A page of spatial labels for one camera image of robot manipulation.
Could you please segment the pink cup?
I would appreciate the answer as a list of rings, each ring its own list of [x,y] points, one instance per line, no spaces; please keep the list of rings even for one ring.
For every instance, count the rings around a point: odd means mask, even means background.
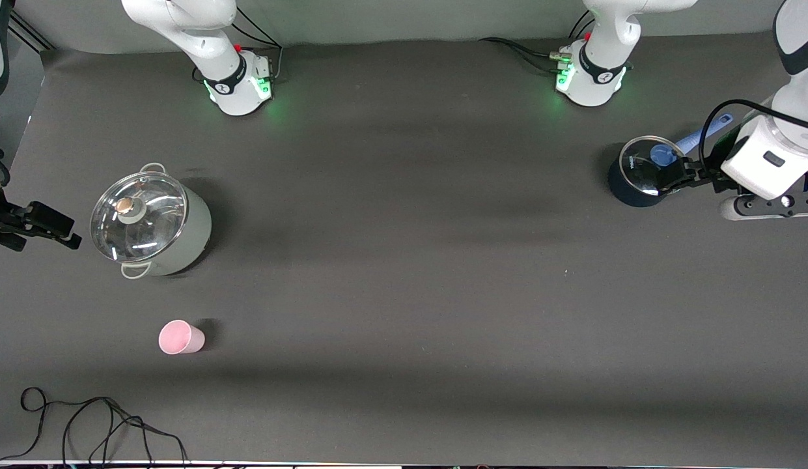
[[[172,320],[159,332],[158,345],[165,354],[193,354],[205,345],[201,330],[184,320]]]

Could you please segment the glass lid blue knob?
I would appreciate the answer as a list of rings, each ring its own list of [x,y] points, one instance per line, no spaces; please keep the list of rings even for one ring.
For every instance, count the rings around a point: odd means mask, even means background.
[[[619,156],[624,181],[640,195],[660,198],[658,168],[673,162],[686,162],[686,155],[665,137],[645,135],[625,143]]]

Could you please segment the dark blue saucepan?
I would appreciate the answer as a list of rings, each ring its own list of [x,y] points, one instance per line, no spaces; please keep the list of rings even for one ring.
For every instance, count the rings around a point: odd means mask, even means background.
[[[731,113],[722,113],[722,115],[716,117],[713,122],[708,125],[706,132],[703,130],[697,130],[696,132],[693,132],[673,143],[682,149],[682,152],[686,155],[686,162],[697,162],[693,160],[693,151],[697,150],[699,145],[703,143],[705,139],[708,139],[708,137],[712,137],[713,135],[718,134],[719,131],[729,127],[733,121],[734,116],[731,115]],[[620,173],[619,156],[610,164],[608,172],[609,189],[616,199],[628,206],[645,208],[657,205],[662,202],[665,197],[669,196],[666,195],[660,198],[644,196],[640,195],[629,187]],[[704,175],[704,169],[702,170],[702,178],[708,179],[708,177]]]

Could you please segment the glass lid wooden knob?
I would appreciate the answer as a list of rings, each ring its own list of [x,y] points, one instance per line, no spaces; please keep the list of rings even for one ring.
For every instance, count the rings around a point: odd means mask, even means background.
[[[188,197],[177,179],[160,171],[121,178],[95,204],[89,232],[103,256],[141,262],[168,248],[187,216]]]

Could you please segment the grey stock pot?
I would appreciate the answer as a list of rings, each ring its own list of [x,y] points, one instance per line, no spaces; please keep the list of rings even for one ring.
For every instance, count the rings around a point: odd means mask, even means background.
[[[160,171],[169,175],[161,163],[145,164],[138,172],[142,171]],[[175,274],[195,263],[204,252],[212,233],[210,209],[201,196],[184,184],[183,187],[188,197],[187,216],[178,236],[168,248],[144,261],[133,263],[114,261],[120,265],[120,273],[124,278],[136,280],[148,276]]]

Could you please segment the dark grey table mat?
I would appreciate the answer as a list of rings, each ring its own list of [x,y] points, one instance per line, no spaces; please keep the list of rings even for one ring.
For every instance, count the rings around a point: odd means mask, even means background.
[[[0,247],[0,457],[34,439],[37,386],[197,460],[808,467],[808,219],[606,189],[629,139],[787,82],[771,33],[642,39],[598,109],[485,42],[291,48],[242,118],[179,53],[43,60],[7,197],[83,243]],[[89,220],[148,163],[212,233],[130,280]],[[204,347],[163,353],[172,320]]]

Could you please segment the black metal rail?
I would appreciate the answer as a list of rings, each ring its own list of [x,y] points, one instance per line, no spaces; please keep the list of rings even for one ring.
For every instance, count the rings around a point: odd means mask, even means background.
[[[43,51],[57,50],[55,44],[50,42],[42,33],[35,29],[20,13],[16,12],[16,0],[8,0],[10,2],[10,23],[8,23],[8,30],[14,38],[20,40],[31,48],[35,53],[41,54]]]

